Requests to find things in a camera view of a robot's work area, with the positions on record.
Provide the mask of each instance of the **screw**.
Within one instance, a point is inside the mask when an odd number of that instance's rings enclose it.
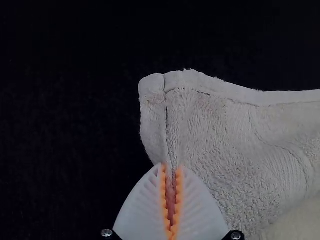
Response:
[[[101,236],[105,237],[105,238],[110,238],[112,236],[112,234],[114,234],[114,232],[110,229],[103,229],[101,231]]]
[[[232,240],[239,240],[239,239],[241,239],[241,234],[239,232],[233,232],[231,234],[231,239]]]

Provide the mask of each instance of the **terry cloth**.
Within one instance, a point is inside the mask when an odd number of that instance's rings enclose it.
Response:
[[[262,92],[195,70],[139,83],[154,164],[184,165],[248,237],[320,192],[320,90]]]

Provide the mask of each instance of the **black background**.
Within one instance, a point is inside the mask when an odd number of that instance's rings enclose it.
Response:
[[[264,91],[320,88],[320,17],[291,3],[6,1],[0,239],[95,240],[152,167],[139,80],[195,69]]]

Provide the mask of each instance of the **orange gripper pad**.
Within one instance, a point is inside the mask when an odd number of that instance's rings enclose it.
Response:
[[[167,208],[167,200],[166,200],[166,166],[163,164],[161,169],[161,184],[160,184],[160,202],[161,208],[163,212],[163,220],[164,220],[164,231],[166,233],[168,240],[176,240],[179,224],[180,224],[180,216],[181,216],[181,208],[183,201],[183,173],[181,167],[179,167],[175,172],[175,204],[174,204],[174,214],[172,221],[169,219],[169,210]]]

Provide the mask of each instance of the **towel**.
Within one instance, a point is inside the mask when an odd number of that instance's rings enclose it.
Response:
[[[192,170],[231,230],[250,239],[320,192],[320,90],[262,92],[184,70],[143,78],[139,96],[151,161]]]
[[[255,240],[311,240],[319,238],[320,195],[307,199],[280,217]]]

